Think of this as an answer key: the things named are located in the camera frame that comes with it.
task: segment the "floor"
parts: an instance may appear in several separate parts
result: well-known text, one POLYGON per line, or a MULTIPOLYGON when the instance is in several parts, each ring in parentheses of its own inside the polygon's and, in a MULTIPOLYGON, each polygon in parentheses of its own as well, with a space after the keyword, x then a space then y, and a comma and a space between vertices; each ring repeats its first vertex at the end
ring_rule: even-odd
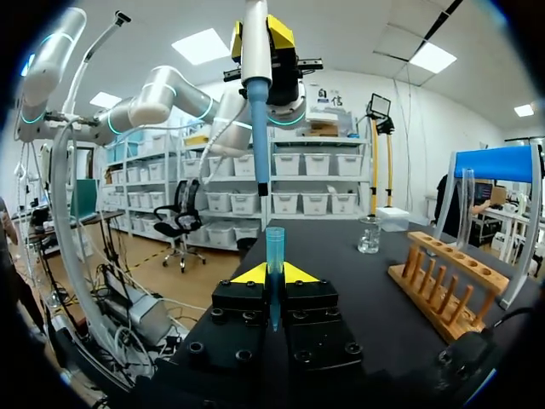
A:
MULTIPOLYGON (((99 226, 86 227, 86 231, 98 248, 102 249, 104 245, 99 226)), ((198 249, 199 253, 206 257, 206 264, 203 265, 197 257, 190 256, 186 259, 186 272, 182 274, 178 257, 171 258, 167 267, 162 265, 164 257, 169 253, 169 244, 137 236, 129 237, 128 234, 116 230, 112 230, 112 234, 117 252, 121 257, 125 255, 130 273, 141 285, 151 292, 158 292, 163 297, 200 308, 207 308, 211 304, 210 295, 218 282, 229 278, 239 265, 238 253, 198 249)), ((15 248, 11 249, 11 253, 16 259, 18 258, 15 263, 18 271, 24 274, 26 269, 23 255, 17 256, 15 248)), ((69 295, 73 294, 60 253, 51 256, 48 261, 55 280, 66 288, 69 295)), ((88 258, 88 261, 92 274, 95 274, 97 266, 104 262, 97 251, 88 258)), ((34 268, 38 272, 42 271, 39 263, 34 265, 34 268)), ((172 308, 171 313, 176 318, 183 315, 197 320, 202 314, 200 310, 183 308, 182 311, 176 304, 166 303, 167 308, 172 308)), ((83 318, 83 311, 77 303, 71 305, 69 309, 76 320, 83 318)), ((30 323, 24 309, 22 309, 22 313, 30 323)), ((194 321, 190 319, 179 318, 179 321, 187 328, 192 328, 194 325, 194 321)), ((52 350, 46 348, 45 353, 56 365, 52 350)), ((77 379, 78 377, 81 377, 81 374, 74 379, 72 386, 89 404, 94 403, 100 396, 90 394, 89 390, 84 387, 88 381, 77 379)))

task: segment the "cardboard box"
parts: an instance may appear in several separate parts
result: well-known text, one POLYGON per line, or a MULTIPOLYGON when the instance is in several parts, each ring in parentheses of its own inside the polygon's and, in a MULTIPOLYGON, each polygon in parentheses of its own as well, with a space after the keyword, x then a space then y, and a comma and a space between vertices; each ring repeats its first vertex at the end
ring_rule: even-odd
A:
POLYGON ((492 188, 492 195, 490 196, 491 205, 504 205, 507 201, 508 191, 503 186, 494 186, 492 188))

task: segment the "ceiling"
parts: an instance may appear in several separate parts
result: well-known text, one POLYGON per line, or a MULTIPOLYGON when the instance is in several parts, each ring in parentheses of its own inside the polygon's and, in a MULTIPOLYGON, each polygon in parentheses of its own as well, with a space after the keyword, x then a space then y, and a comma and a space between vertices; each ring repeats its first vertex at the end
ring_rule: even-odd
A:
MULTIPOLYGON (((327 69, 397 78, 430 89, 480 113, 508 130, 539 124, 540 116, 519 118, 513 108, 535 101, 515 52, 491 16, 465 0, 432 36, 431 42, 458 60, 438 75, 401 60, 409 59, 440 13, 453 0, 270 0, 269 12, 295 34, 301 58, 322 57, 327 69)), ((97 108, 89 101, 99 91, 120 97, 136 94, 155 66, 176 67, 193 84, 222 79, 233 69, 228 58, 193 66, 170 46, 176 40, 215 28, 230 43, 243 0, 82 0, 88 22, 60 87, 50 99, 60 108, 85 50, 121 10, 133 21, 123 26, 95 55, 77 97, 77 112, 97 108)))

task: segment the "ceiling light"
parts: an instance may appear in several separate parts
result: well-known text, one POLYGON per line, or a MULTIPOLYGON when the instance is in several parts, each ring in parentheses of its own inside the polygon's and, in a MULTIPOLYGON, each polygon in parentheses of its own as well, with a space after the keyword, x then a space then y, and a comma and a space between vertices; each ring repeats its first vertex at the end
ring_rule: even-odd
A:
POLYGON ((20 72, 20 75, 22 77, 26 77, 26 74, 28 74, 28 69, 31 67, 32 62, 34 61, 35 54, 31 54, 30 57, 28 57, 28 61, 25 63, 25 66, 23 66, 23 71, 20 72))
POLYGON ((182 38, 172 43, 172 47, 194 66, 231 54, 213 28, 182 38))
POLYGON ((409 62, 413 66, 420 66, 434 74, 439 74, 456 60, 454 55, 440 49, 437 45, 425 43, 409 62))
POLYGON ((514 111, 520 117, 529 117, 534 114, 534 110, 530 104, 523 105, 522 107, 516 107, 514 108, 514 111))
POLYGON ((120 101, 121 98, 117 96, 107 94, 106 92, 99 92, 97 95, 95 95, 95 98, 89 102, 89 104, 109 109, 113 108, 120 101))

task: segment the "wooden peg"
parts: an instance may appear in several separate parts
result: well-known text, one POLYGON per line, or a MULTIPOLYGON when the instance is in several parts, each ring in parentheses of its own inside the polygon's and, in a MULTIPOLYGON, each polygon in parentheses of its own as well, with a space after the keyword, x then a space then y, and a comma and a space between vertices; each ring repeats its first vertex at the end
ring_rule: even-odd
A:
POLYGON ((427 299, 428 303, 431 304, 433 302, 433 299, 435 298, 435 294, 437 294, 437 290, 439 289, 439 286, 443 282, 445 273, 446 273, 446 267, 445 266, 439 267, 439 274, 437 275, 437 279, 435 279, 435 285, 433 286, 432 292, 429 293, 429 298, 427 299))
POLYGON ((488 310, 491 308, 495 298, 496 296, 492 291, 488 291, 486 293, 485 302, 483 302, 483 306, 480 308, 480 311, 477 313, 477 315, 475 315, 475 319, 471 325, 477 325, 480 323, 480 321, 485 317, 486 313, 488 313, 488 310))
POLYGON ((416 263, 412 270, 412 275, 410 276, 409 284, 413 286, 416 281, 416 277, 418 277, 418 274, 420 273, 420 266, 422 265, 422 259, 424 258, 424 252, 418 251, 418 256, 416 256, 416 263))
POLYGON ((418 247, 415 245, 412 245, 409 249, 409 255, 407 256, 407 261, 405 262, 405 267, 403 267, 403 273, 401 274, 401 277, 405 278, 407 277, 407 274, 409 271, 411 271, 412 263, 415 260, 416 252, 418 251, 418 247))
POLYGON ((466 292, 464 293, 463 298, 458 303, 458 307, 456 307, 454 313, 452 313, 452 316, 450 317, 448 326, 451 326, 452 324, 456 322, 456 320, 458 320, 458 317, 462 313, 463 309, 466 307, 466 304, 468 303, 472 293, 473 293, 473 286, 468 285, 466 287, 466 292))
POLYGON ((422 280, 422 284, 420 285, 420 289, 418 290, 419 295, 421 295, 424 292, 427 282, 429 281, 429 278, 432 276, 434 268, 435 268, 435 259, 430 258, 429 266, 427 266, 426 275, 424 275, 424 279, 422 280))
POLYGON ((441 315, 444 311, 447 305, 449 305, 450 298, 452 297, 452 293, 454 293, 454 289, 456 288, 456 284, 458 284, 458 276, 453 275, 452 279, 450 279, 449 289, 447 290, 445 294, 445 299, 443 299, 443 302, 441 303, 441 306, 437 310, 437 314, 441 315))

